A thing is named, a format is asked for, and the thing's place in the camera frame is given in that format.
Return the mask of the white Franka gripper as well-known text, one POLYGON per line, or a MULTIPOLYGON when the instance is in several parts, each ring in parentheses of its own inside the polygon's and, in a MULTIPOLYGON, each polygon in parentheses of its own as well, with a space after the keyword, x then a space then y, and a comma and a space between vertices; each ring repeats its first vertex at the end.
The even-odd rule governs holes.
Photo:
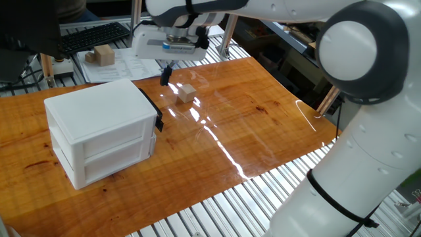
POLYGON ((160 85, 167 86, 179 60, 200 61, 209 48, 208 28, 171 28, 140 25, 134 31, 132 48, 141 59, 173 60, 161 73, 160 85))

